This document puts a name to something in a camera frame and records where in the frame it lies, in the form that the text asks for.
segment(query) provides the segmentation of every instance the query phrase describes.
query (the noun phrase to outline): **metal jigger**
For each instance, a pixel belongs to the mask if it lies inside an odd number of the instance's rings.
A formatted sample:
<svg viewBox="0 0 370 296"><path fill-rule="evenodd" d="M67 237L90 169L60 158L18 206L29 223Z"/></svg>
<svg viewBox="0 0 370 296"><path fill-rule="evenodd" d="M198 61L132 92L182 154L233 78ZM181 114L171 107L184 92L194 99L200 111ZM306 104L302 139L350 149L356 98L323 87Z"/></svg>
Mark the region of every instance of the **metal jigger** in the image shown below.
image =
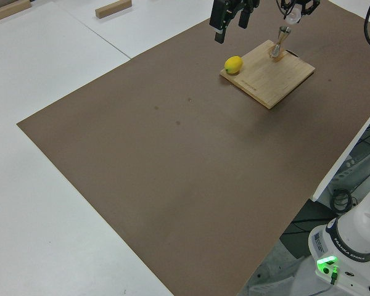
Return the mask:
<svg viewBox="0 0 370 296"><path fill-rule="evenodd" d="M271 50L271 57L278 57L279 53L281 51L281 44L282 42L288 37L292 30L287 26L281 26L279 27L278 31L278 42L274 46L274 48Z"/></svg>

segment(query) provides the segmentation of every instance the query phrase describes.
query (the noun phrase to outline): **wooden block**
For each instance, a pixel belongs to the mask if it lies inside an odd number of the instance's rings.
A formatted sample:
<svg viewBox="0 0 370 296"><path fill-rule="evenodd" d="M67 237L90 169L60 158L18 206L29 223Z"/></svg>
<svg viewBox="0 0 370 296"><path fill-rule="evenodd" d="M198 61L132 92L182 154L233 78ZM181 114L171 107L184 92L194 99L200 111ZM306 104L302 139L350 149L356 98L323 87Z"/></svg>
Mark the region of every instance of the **wooden block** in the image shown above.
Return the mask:
<svg viewBox="0 0 370 296"><path fill-rule="evenodd" d="M131 7L131 0L119 0L109 5L96 9L96 17L102 19L123 9Z"/></svg>
<svg viewBox="0 0 370 296"><path fill-rule="evenodd" d="M0 7L0 20L30 7L30 0L18 0L14 3Z"/></svg>
<svg viewBox="0 0 370 296"><path fill-rule="evenodd" d="M242 57L238 74L220 75L253 97L266 108L273 108L286 95L306 80L315 70L298 57L283 51L277 59L270 57L274 43L267 40Z"/></svg>

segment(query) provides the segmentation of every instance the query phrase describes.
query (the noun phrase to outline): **brown paper sheet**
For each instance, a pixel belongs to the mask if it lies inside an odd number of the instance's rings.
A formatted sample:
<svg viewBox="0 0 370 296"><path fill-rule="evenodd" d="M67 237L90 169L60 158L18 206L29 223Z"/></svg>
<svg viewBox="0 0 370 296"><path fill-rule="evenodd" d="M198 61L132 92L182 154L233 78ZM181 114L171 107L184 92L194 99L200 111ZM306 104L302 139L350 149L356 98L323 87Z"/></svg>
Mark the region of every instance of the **brown paper sheet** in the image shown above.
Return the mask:
<svg viewBox="0 0 370 296"><path fill-rule="evenodd" d="M234 296L370 116L363 21L324 1L286 48L313 76L271 110L219 76L275 40L263 1L203 22L18 125L175 296Z"/></svg>

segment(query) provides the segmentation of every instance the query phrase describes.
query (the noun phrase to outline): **table surface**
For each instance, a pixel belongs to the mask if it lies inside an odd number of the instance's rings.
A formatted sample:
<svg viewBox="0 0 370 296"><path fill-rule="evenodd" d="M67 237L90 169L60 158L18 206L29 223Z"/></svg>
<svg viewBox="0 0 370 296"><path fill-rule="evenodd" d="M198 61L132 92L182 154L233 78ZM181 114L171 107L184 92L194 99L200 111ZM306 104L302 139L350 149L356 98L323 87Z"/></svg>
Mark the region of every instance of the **table surface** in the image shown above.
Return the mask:
<svg viewBox="0 0 370 296"><path fill-rule="evenodd" d="M98 20L85 7L104 1L54 2L0 21L0 295L171 295L15 124L206 19L211 1L174 26L189 3L134 0ZM345 8L362 15L366 2Z"/></svg>

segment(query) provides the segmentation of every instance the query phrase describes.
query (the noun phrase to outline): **lemon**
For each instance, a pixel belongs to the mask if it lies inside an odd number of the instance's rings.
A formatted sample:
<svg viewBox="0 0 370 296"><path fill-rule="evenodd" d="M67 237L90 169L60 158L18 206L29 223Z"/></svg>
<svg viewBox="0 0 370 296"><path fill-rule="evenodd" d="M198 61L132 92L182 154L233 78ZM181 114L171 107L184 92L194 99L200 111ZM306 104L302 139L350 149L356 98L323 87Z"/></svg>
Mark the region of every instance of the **lemon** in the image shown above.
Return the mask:
<svg viewBox="0 0 370 296"><path fill-rule="evenodd" d="M242 67L242 59L235 55L234 57L230 57L225 63L224 63L224 69L226 70L226 73L228 74L235 74L238 71L240 71Z"/></svg>

